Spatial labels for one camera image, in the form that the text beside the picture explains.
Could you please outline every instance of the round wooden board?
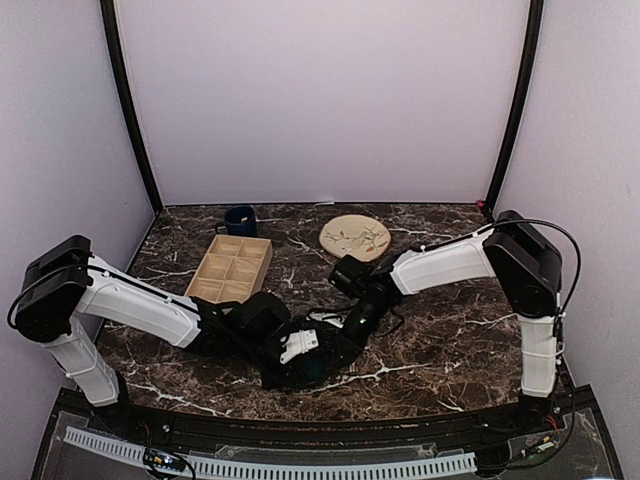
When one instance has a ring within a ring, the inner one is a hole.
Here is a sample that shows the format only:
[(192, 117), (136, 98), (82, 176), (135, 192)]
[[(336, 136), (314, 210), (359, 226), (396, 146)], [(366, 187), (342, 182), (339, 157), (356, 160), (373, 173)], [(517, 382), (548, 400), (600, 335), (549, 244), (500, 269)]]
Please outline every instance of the round wooden board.
[(371, 262), (387, 251), (391, 234), (379, 221), (363, 215), (343, 215), (327, 223), (320, 232), (320, 245), (331, 255), (351, 255)]

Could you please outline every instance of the black pole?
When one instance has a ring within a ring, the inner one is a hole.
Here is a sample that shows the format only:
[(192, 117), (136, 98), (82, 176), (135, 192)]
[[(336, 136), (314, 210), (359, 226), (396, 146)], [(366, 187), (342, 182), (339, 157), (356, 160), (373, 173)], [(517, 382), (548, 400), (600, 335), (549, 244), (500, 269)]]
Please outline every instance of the black pole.
[(509, 161), (513, 153), (513, 147), (518, 136), (518, 128), (524, 111), (524, 104), (527, 99), (527, 91), (529, 90), (529, 82), (531, 80), (531, 72), (533, 71), (533, 62), (536, 56), (536, 47), (538, 46), (538, 36), (540, 35), (540, 25), (542, 24), (542, 10), (544, 0), (531, 0), (529, 5), (529, 20), (527, 21), (527, 31), (524, 38), (524, 47), (522, 49), (522, 58), (520, 60), (520, 70), (518, 72), (518, 80), (516, 81), (516, 89), (513, 94), (513, 102), (511, 103), (511, 111), (507, 120), (507, 128), (502, 139), (502, 146), (498, 154), (496, 168), (493, 172), (491, 185), (484, 201), (478, 202), (485, 216), (493, 217), (493, 209), (496, 207), (504, 178), (507, 175)]
[(153, 178), (153, 171), (151, 170), (147, 150), (144, 147), (142, 134), (140, 133), (140, 125), (138, 124), (136, 110), (133, 106), (133, 98), (131, 97), (131, 89), (129, 88), (127, 71), (125, 69), (124, 57), (122, 55), (120, 35), (118, 34), (118, 22), (116, 19), (115, 6), (113, 4), (113, 0), (100, 0), (100, 6), (102, 7), (104, 33), (107, 37), (107, 47), (109, 48), (109, 57), (111, 57), (113, 77), (116, 81), (118, 96), (120, 97), (120, 106), (122, 108), (122, 113), (124, 114), (125, 123), (127, 124), (129, 138), (131, 139), (131, 146), (133, 147), (133, 153), (136, 157), (136, 161), (138, 162), (140, 175), (142, 175), (142, 181), (144, 182), (144, 187), (147, 190), (147, 196), (149, 197), (153, 211), (157, 215), (163, 209), (162, 199), (160, 198), (158, 185), (156, 185), (155, 178)]

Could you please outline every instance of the blue object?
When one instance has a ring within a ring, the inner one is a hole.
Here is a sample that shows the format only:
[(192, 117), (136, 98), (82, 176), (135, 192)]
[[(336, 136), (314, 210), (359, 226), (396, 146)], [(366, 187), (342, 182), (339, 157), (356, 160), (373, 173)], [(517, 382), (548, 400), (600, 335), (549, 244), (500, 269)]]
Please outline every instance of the blue object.
[(224, 222), (216, 224), (216, 233), (220, 233), (221, 228), (227, 230), (227, 235), (257, 237), (258, 223), (256, 220), (256, 212), (249, 205), (231, 207), (224, 214)]

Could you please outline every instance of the wooden compartment box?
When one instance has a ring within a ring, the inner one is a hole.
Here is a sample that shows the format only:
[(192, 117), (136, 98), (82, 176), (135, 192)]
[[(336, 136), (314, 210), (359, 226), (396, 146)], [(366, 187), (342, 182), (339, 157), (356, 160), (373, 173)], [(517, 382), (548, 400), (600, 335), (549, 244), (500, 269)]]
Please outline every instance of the wooden compartment box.
[(262, 288), (272, 257), (271, 240), (216, 235), (185, 295), (244, 302)]

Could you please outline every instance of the table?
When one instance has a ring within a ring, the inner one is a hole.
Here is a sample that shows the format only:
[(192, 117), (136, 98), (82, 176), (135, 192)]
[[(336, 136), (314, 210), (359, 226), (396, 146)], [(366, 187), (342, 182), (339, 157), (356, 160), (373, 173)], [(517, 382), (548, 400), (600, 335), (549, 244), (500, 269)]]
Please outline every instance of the table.
[[(131, 274), (184, 294), (227, 207), (166, 208), (151, 228)], [(327, 282), (336, 259), (318, 235), (330, 219), (362, 214), (392, 234), (389, 254), (457, 237), (486, 223), (475, 205), (259, 205), (259, 234), (273, 241), (263, 290), (292, 314), (335, 308), (348, 299)], [(325, 385), (296, 393), (265, 391), (258, 372), (233, 360), (188, 354), (149, 334), (106, 323), (98, 348), (124, 375), (140, 405), (221, 417), (342, 421), (386, 420), (478, 410), (517, 399), (520, 338), (495, 279), (436, 287), (408, 298), (405, 325), (371, 338), (360, 358)], [(380, 333), (396, 320), (386, 318)]]

